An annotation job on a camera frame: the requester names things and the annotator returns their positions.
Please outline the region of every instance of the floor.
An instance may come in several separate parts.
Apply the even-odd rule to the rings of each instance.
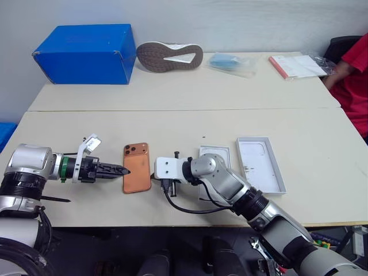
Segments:
[[[61,242],[48,255],[60,275],[95,275],[97,262],[111,261],[119,266],[114,276],[136,275],[144,259],[155,251],[167,248],[173,257],[174,275],[208,275],[201,269],[202,238],[219,236],[240,257],[248,275],[265,275],[258,271],[258,252],[248,243],[255,232],[250,228],[230,227],[125,227],[125,228],[56,228],[55,235]],[[343,227],[326,229],[325,232],[342,239]],[[343,251],[349,259],[355,259],[351,243]],[[286,276],[296,275],[289,270]]]

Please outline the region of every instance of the white wall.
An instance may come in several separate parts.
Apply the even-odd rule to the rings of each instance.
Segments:
[[[323,53],[368,32],[368,0],[0,0],[0,121],[18,122],[46,82],[31,53],[55,26],[113,23],[131,23],[136,44]]]

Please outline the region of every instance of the clear plastic bag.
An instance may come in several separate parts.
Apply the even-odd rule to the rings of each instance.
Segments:
[[[303,55],[310,56],[318,64],[318,66],[321,67],[321,69],[326,72],[327,76],[336,73],[335,71],[336,64],[330,61],[329,59],[326,59],[325,57],[318,55],[318,53],[314,51],[302,51],[301,53]]]
[[[335,64],[328,59],[302,53],[270,56],[269,61],[286,80],[327,76],[335,73]]]
[[[253,57],[238,57],[227,53],[215,53],[207,63],[211,69],[227,74],[252,78],[256,74],[257,59]]]

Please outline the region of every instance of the shoe sole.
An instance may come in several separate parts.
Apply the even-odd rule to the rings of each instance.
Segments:
[[[195,53],[190,63],[165,60],[174,56]],[[192,44],[180,49],[171,49],[170,45],[158,42],[147,42],[137,48],[137,57],[140,63],[152,72],[162,73],[171,70],[191,70],[197,68],[203,59],[203,50],[198,45]]]

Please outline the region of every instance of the blue shoebox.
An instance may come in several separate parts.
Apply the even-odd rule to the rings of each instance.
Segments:
[[[0,122],[0,152],[5,148],[17,125],[13,122]]]
[[[136,47],[130,24],[58,26],[32,56],[56,84],[125,85]]]

